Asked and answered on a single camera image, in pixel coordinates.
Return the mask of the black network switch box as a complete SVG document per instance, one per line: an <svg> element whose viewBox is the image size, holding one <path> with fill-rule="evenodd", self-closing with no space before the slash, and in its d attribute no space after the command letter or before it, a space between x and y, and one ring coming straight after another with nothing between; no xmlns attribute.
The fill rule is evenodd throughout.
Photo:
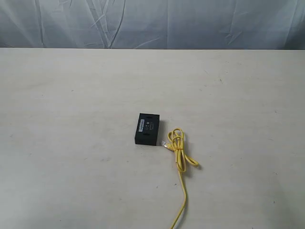
<svg viewBox="0 0 305 229"><path fill-rule="evenodd" d="M157 146L159 122L159 114L140 113L134 138L135 144Z"/></svg>

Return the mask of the white wrinkled backdrop curtain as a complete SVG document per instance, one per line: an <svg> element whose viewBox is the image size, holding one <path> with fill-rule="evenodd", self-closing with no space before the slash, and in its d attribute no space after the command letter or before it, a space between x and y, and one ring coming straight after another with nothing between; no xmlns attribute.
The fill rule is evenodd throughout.
<svg viewBox="0 0 305 229"><path fill-rule="evenodd" d="M3 0L1 47L305 47L302 0Z"/></svg>

